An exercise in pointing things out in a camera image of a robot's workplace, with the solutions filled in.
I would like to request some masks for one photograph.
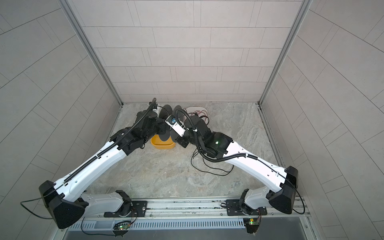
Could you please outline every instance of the marble surface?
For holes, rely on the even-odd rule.
[[[178,103],[169,103],[172,107]],[[262,120],[254,103],[180,103],[184,107],[198,106],[207,109],[212,131],[222,132],[248,151],[277,164],[266,135]],[[131,126],[136,113],[147,108],[147,104],[126,104],[118,117],[114,131]],[[91,194],[124,190],[131,198],[145,197],[206,197],[239,196],[244,189],[256,189],[264,185],[257,179],[234,167],[227,176],[215,176],[199,172],[190,164],[195,146],[183,148],[176,144],[173,149],[158,150],[150,142],[144,149],[136,149],[129,156],[109,168],[90,185]],[[209,169],[202,157],[193,160],[195,166]],[[212,167],[229,170],[232,165],[207,162]]]

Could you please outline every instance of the black mounting plate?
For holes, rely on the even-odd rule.
[[[228,216],[248,216],[241,211],[239,201],[240,201],[239,199],[225,200],[225,204],[227,205]],[[263,207],[259,207],[258,209],[253,211],[251,215],[259,215],[259,211],[261,212],[262,216],[267,215],[267,211]]]
[[[130,212],[128,215],[126,215],[125,217],[144,217],[145,216],[145,212],[147,210],[147,204],[148,202],[147,201],[132,201],[132,206],[134,208],[136,208],[137,212]],[[121,217],[119,215],[117,215],[116,213],[114,212],[105,212],[104,213],[104,217]]]

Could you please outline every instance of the gray tile wall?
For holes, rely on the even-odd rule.
[[[0,1],[0,29],[0,232],[40,240],[52,220],[20,201],[104,144],[119,105],[56,0]]]
[[[322,239],[384,237],[383,16],[314,0],[262,106]]]
[[[123,102],[255,102],[301,1],[69,3]]]

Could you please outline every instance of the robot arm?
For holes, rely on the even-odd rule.
[[[164,111],[158,114],[154,99],[147,110],[137,114],[132,127],[115,133],[94,156],[56,182],[46,181],[40,185],[45,207],[59,228],[71,226],[82,216],[101,212],[127,215],[131,211],[131,199],[125,192],[118,190],[112,194],[88,195],[84,191],[113,164],[136,148],[143,148],[155,134],[170,135],[183,147],[194,144],[205,159],[231,163],[264,183],[265,187],[243,192],[240,203],[244,213],[250,214],[269,205],[287,214],[292,212],[298,177],[295,168],[285,169],[257,157],[232,138],[211,132],[198,116],[182,122],[174,116],[182,109],[175,109],[174,114],[169,111],[172,110],[166,110],[166,116]]]

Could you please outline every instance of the orange tray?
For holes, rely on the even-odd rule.
[[[151,144],[157,149],[171,149],[176,146],[176,143],[172,141],[171,137],[167,141],[161,141],[159,135],[155,135],[151,138]]]

